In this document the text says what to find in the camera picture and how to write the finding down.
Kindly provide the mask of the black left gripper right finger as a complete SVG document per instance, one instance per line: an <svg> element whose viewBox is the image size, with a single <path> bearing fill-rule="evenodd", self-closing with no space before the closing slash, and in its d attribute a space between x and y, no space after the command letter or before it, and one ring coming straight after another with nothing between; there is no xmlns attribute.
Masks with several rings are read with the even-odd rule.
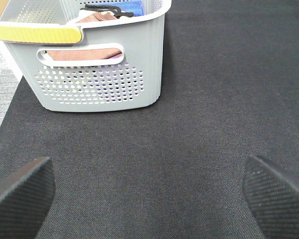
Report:
<svg viewBox="0 0 299 239"><path fill-rule="evenodd" d="M243 193L267 239L299 239L299 177L270 160L250 155Z"/></svg>

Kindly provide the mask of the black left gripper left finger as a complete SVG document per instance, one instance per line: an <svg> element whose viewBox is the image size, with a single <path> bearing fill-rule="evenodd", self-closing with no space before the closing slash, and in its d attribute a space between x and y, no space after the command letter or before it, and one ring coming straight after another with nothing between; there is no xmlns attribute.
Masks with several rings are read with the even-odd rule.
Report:
<svg viewBox="0 0 299 239"><path fill-rule="evenodd" d="M41 157L0 181L0 239L37 236L55 196L53 163Z"/></svg>

